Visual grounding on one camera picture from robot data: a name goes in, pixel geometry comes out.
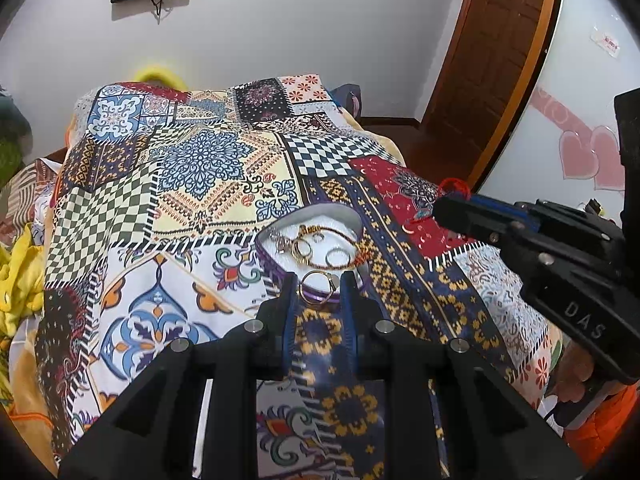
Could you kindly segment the person right hand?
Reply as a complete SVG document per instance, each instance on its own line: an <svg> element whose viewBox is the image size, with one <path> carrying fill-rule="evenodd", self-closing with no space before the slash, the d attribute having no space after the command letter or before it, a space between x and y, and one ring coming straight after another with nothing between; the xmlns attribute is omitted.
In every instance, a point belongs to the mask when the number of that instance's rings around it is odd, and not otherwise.
<svg viewBox="0 0 640 480"><path fill-rule="evenodd" d="M571 342L560 359L552 393L561 402L577 403L586 392L586 381L593 369L590 354L577 342Z"/></svg>

